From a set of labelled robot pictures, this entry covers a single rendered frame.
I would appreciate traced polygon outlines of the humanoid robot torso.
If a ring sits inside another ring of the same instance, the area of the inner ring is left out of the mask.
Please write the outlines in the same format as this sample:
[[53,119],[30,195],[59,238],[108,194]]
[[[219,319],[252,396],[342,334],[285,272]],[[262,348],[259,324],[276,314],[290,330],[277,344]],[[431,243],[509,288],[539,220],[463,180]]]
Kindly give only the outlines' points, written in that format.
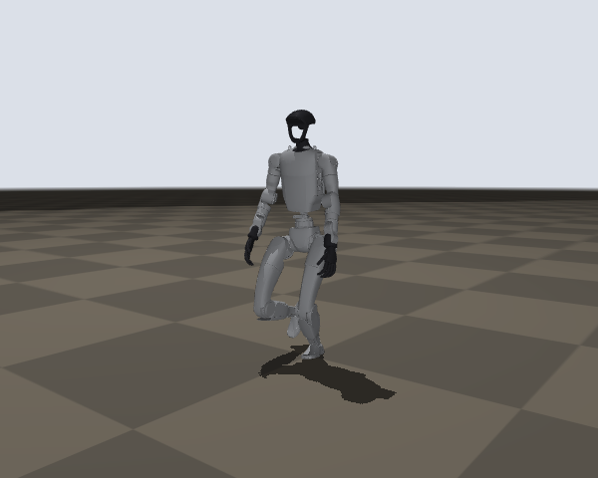
[[294,252],[308,253],[315,235],[321,234],[307,212],[319,210],[325,195],[323,171],[317,165],[317,153],[323,151],[316,145],[313,148],[308,145],[303,148],[310,149],[295,152],[296,145],[292,149],[289,146],[279,159],[282,193],[287,210],[300,212],[300,215],[293,215],[297,218],[295,227],[289,229],[290,248]]

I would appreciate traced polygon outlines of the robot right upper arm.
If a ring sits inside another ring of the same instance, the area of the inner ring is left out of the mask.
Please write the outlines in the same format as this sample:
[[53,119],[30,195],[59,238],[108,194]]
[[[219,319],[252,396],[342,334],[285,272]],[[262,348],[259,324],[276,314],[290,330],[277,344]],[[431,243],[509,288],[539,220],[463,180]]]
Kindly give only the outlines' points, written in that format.
[[262,195],[262,202],[274,204],[277,201],[278,193],[276,193],[277,186],[280,181],[280,153],[274,153],[269,157],[268,173],[266,178],[266,189]]

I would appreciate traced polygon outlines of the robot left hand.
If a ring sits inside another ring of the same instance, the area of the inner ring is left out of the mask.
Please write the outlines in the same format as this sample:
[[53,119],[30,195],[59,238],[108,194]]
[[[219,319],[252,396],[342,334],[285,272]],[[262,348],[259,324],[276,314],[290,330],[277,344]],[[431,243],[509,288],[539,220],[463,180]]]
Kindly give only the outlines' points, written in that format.
[[337,244],[331,243],[331,235],[326,234],[324,236],[324,247],[326,248],[324,251],[324,255],[322,258],[317,262],[317,265],[320,265],[324,260],[324,267],[320,273],[317,275],[322,275],[320,278],[328,278],[332,277],[336,271],[336,262],[337,262],[337,255],[335,249],[337,248]]

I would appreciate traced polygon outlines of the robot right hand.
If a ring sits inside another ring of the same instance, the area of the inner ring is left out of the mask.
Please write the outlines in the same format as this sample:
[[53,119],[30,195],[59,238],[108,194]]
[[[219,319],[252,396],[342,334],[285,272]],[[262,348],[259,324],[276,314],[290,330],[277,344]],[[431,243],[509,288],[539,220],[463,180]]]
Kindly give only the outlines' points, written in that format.
[[259,230],[258,226],[252,226],[250,233],[248,233],[248,235],[247,235],[249,238],[245,245],[244,258],[245,258],[245,261],[247,262],[247,264],[251,265],[251,266],[253,266],[254,264],[252,263],[252,261],[250,261],[250,252],[252,251],[254,241],[258,240],[258,236],[257,236],[258,230]]

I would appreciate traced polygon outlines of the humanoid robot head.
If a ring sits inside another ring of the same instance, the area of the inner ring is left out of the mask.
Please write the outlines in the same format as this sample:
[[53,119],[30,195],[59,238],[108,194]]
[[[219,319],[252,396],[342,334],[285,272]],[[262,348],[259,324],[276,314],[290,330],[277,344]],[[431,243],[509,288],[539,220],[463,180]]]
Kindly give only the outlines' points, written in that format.
[[[303,148],[303,146],[310,146],[308,138],[306,138],[306,133],[308,130],[308,127],[310,124],[315,123],[315,118],[314,116],[305,110],[298,110],[295,111],[293,113],[291,113],[287,118],[286,118],[286,122],[288,125],[288,132],[289,132],[289,136],[290,139],[296,143],[296,148],[293,149],[293,151],[295,152],[300,152],[300,151],[305,151],[308,150],[306,148]],[[302,135],[300,138],[295,138],[292,135],[292,126],[298,126],[298,128],[303,129]],[[311,147],[313,148],[313,147]]]

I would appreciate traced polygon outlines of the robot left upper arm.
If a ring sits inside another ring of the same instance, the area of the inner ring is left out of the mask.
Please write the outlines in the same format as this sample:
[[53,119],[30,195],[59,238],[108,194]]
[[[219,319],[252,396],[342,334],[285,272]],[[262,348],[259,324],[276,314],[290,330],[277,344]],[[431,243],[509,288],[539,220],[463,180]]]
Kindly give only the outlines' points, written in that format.
[[330,195],[335,192],[339,196],[338,188],[338,160],[336,157],[326,153],[317,153],[317,165],[323,171],[323,181],[327,193],[322,196],[321,204],[324,208],[331,207]]

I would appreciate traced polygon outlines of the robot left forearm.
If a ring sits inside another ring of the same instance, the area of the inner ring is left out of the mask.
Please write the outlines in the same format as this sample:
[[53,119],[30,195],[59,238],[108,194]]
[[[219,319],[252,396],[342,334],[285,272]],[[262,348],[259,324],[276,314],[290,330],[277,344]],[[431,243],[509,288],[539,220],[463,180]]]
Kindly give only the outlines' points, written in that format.
[[[331,207],[325,209],[324,236],[331,235],[331,243],[338,243],[338,217],[340,216],[340,199],[337,193],[330,195]],[[323,237],[324,241],[324,237]]]

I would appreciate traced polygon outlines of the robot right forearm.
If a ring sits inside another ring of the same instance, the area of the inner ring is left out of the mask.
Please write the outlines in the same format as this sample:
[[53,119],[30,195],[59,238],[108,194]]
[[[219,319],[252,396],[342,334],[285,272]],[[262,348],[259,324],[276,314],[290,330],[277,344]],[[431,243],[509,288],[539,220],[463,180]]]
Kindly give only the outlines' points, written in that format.
[[258,226],[258,228],[259,228],[258,233],[257,233],[258,237],[262,234],[262,228],[265,225],[268,213],[271,210],[271,207],[267,203],[262,202],[263,192],[261,194],[260,201],[257,206],[257,211],[256,211],[254,219],[253,219],[253,224],[249,228],[249,231],[250,231],[252,226]]

